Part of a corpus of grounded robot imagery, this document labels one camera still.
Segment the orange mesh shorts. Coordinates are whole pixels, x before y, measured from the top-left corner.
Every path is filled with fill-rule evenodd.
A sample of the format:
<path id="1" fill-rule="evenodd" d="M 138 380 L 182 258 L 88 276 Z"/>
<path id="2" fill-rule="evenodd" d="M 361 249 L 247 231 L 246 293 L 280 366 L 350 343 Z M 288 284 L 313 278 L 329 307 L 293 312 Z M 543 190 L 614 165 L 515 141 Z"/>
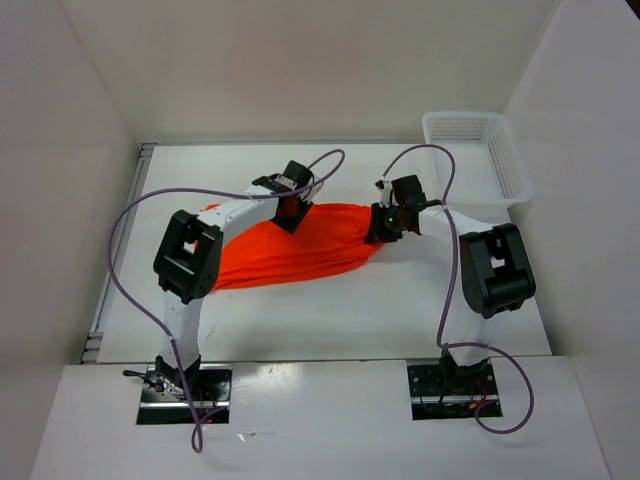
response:
<path id="1" fill-rule="evenodd" d="M 358 269 L 384 247 L 365 242 L 370 216 L 368 206 L 322 203 L 311 207 L 293 234 L 262 222 L 223 248 L 214 288 L 310 281 Z"/>

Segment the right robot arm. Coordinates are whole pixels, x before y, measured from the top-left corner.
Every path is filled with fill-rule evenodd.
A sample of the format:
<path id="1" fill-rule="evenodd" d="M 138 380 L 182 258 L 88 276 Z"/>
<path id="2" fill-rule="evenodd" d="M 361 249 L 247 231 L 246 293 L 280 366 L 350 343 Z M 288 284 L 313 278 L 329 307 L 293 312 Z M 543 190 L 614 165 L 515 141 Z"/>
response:
<path id="1" fill-rule="evenodd" d="M 415 175 L 375 183 L 367 244 L 393 243 L 406 233 L 452 247 L 452 267 L 436 333 L 438 378 L 450 393 L 472 385 L 488 363 L 490 319 L 515 311 L 536 283 L 518 227 L 493 225 L 429 200 Z"/>

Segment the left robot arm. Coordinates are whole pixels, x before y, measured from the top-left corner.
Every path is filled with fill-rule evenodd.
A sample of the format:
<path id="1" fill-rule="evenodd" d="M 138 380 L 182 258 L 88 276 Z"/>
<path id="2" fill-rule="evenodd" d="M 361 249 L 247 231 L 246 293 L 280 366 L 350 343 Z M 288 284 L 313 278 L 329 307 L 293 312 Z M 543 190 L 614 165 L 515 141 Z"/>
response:
<path id="1" fill-rule="evenodd" d="M 153 262 L 163 291 L 162 324 L 169 330 L 155 359 L 158 392 L 185 400 L 198 391 L 201 310 L 220 277 L 225 247 L 265 221 L 294 233 L 322 186 L 308 167 L 291 161 L 283 172 L 255 179 L 237 199 L 199 214 L 172 215 Z"/>

